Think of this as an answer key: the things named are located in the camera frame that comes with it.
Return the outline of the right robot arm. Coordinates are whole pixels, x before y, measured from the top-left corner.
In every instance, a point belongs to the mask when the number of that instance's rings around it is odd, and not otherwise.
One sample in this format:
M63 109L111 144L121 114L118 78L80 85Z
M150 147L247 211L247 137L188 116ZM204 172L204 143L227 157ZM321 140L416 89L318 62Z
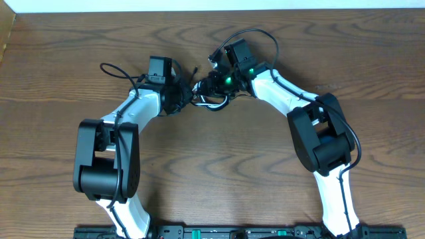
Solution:
M302 90L281 76L273 63L258 63L244 39L224 42L208 60L213 70L194 88L201 102L207 97L223 98L223 103L208 106L218 111L237 92L245 91L283 114L299 161L315 177L325 228L335 238L353 237L359 219L351 199L349 171L356 165L351 152L360 151L361 146L337 98Z

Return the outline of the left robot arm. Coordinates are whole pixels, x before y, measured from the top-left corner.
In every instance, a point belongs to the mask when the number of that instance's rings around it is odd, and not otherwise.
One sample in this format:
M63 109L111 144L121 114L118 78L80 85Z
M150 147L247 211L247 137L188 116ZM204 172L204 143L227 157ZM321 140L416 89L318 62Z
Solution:
M107 212L117 238L152 238L151 217L137 195L139 135L153 118L179 113L192 94L180 64L164 56L151 56L146 73L122 71L120 78L131 82L127 98L102 118L80 122L73 186Z

